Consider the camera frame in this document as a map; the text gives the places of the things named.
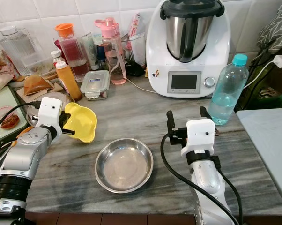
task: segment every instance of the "stainless steel mixing bowl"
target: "stainless steel mixing bowl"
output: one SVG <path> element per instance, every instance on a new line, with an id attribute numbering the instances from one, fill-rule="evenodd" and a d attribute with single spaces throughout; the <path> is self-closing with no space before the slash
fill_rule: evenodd
<path id="1" fill-rule="evenodd" d="M 133 138 L 121 138 L 100 151 L 95 163 L 95 176 L 108 191 L 128 193 L 146 183 L 153 165 L 152 153 L 144 143 Z"/>

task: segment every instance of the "pink water bottle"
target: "pink water bottle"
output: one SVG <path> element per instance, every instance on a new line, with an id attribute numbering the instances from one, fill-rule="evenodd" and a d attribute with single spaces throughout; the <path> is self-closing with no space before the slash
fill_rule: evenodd
<path id="1" fill-rule="evenodd" d="M 102 32 L 104 52 L 107 58 L 111 81 L 115 85 L 124 84 L 126 82 L 126 69 L 119 25 L 113 17 L 107 17 L 105 20 L 95 20 L 95 25 Z"/>

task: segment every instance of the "white bottle cap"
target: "white bottle cap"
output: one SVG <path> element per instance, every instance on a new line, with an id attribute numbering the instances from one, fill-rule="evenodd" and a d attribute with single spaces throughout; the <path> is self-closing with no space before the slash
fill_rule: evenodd
<path id="1" fill-rule="evenodd" d="M 56 63 L 56 69 L 63 69 L 65 67 L 67 67 L 67 64 L 65 62 L 63 62 L 63 61 Z"/>
<path id="2" fill-rule="evenodd" d="M 51 52 L 51 56 L 52 56 L 53 58 L 58 58 L 58 57 L 61 56 L 61 53 L 60 53 L 59 50 L 52 51 L 52 52 Z"/>
<path id="3" fill-rule="evenodd" d="M 0 29 L 2 35 L 7 36 L 17 33 L 17 28 L 15 26 L 7 26 Z"/>

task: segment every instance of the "cutting board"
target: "cutting board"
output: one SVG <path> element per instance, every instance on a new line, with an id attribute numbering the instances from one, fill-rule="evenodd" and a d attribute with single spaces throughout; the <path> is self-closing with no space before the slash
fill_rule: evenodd
<path id="1" fill-rule="evenodd" d="M 0 90 L 0 108 L 7 105 L 14 107 L 19 105 L 19 102 L 14 92 L 6 86 L 2 90 Z M 20 119 L 19 123 L 14 128 L 9 130 L 0 128 L 0 141 L 7 141 L 9 138 L 18 135 L 27 126 L 27 121 L 25 119 L 25 113 L 23 109 L 16 109 L 16 113 Z"/>

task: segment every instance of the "white tile wall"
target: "white tile wall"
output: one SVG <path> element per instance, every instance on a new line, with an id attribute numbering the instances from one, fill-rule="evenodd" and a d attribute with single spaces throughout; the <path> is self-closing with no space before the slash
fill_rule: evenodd
<path id="1" fill-rule="evenodd" d="M 52 39 L 57 37 L 54 27 L 59 23 L 73 23 L 79 35 L 90 31 L 98 34 L 100 30 L 94 21 L 114 16 L 122 33 L 126 33 L 132 16 L 139 13 L 147 29 L 159 1 L 0 0 L 0 28 L 11 24 L 25 27 L 49 53 L 54 49 Z M 259 31 L 272 20 L 281 4 L 282 0 L 224 0 L 231 24 L 230 57 L 240 52 L 250 57 L 256 54 Z"/>

